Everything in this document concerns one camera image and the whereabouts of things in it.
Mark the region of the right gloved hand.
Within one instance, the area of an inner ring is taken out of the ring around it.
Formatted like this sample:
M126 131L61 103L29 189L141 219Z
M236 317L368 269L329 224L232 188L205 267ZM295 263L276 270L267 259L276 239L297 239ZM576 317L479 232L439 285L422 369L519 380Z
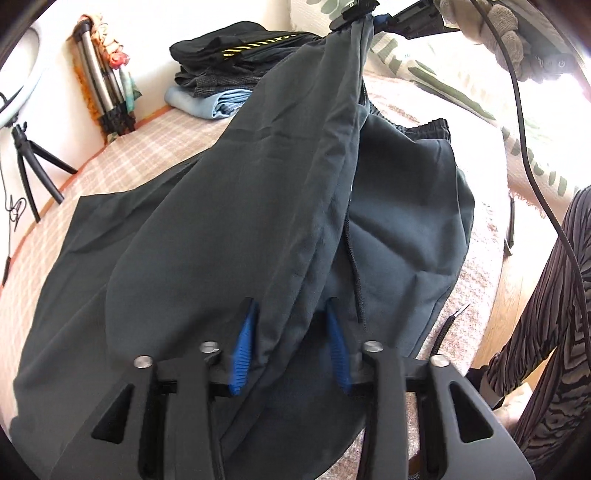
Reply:
M447 25L458 28L472 42L484 45L496 57L497 63L508 70L507 61L493 31L472 1L442 0L435 1L435 5ZM518 33L519 22L516 15L499 2L478 1L478 5L502 40L517 79L536 79L540 73L537 60L531 54L530 44Z

